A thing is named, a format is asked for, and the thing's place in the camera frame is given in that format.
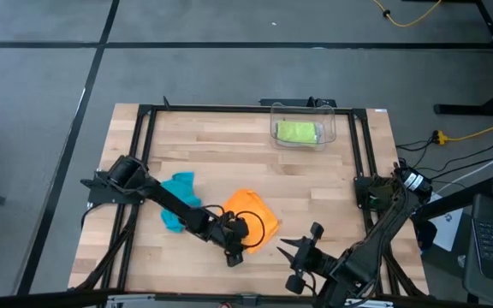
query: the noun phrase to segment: lime green object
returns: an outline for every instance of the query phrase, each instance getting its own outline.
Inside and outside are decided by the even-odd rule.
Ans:
[[[312,122],[279,121],[277,138],[286,142],[316,144],[317,129]]]

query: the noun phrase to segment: blue cloth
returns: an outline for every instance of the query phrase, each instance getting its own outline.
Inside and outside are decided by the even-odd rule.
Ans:
[[[179,172],[172,175],[170,180],[161,183],[161,186],[185,204],[191,207],[200,207],[201,199],[193,194],[193,177],[193,172]],[[184,226],[178,221],[178,217],[168,210],[161,212],[161,219],[163,219],[167,229],[172,232],[180,233],[184,229]]]

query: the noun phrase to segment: wooden table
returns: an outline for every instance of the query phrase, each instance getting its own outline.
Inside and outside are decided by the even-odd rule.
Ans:
[[[138,106],[116,105],[100,168],[108,169],[128,153]],[[367,114],[377,170],[387,176],[397,158],[389,118],[385,110],[367,110]],[[355,167],[347,117],[336,115],[336,141],[320,152],[277,150],[270,145],[269,127],[269,113],[157,112],[148,164],[152,176],[166,181],[176,172],[194,171],[194,191],[203,204],[223,204],[237,189],[250,188],[275,213],[280,228],[259,252],[245,253],[243,264],[229,268],[222,248],[185,232],[171,233],[159,216],[162,208],[146,202],[140,206],[128,291],[293,295],[284,287],[292,271],[276,247],[292,253],[294,248],[279,239],[308,235],[312,223],[319,222],[325,231],[318,248],[339,257],[365,237],[353,192]],[[360,123],[357,131],[368,170]],[[145,134],[146,124],[140,140]],[[80,284],[105,254],[115,213],[116,207],[108,204],[87,216],[69,286]],[[392,249],[407,275],[427,293],[410,221],[394,238]],[[117,256],[111,286],[116,285],[120,263],[121,256]],[[389,284],[382,270],[385,291]],[[324,280],[317,279],[320,288]]]

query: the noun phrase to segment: orange cloth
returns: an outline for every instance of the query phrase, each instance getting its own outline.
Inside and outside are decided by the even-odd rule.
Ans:
[[[252,190],[240,189],[234,193],[234,195],[226,202],[223,208],[228,211],[232,210],[235,214],[244,210],[249,210],[256,213],[262,221],[265,227],[265,236],[262,242],[255,247],[247,248],[248,253],[255,253],[267,243],[271,237],[279,229],[279,221],[275,218],[275,215],[265,206],[262,199]],[[243,218],[248,226],[248,235],[243,239],[242,243],[246,246],[256,245],[260,241],[263,235],[262,225],[260,220],[253,214],[242,213],[239,215]]]

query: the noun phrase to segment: clear plastic box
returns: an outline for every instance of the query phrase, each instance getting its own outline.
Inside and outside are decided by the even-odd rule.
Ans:
[[[271,105],[270,133],[277,149],[322,151],[336,140],[336,118],[328,105],[293,107]]]

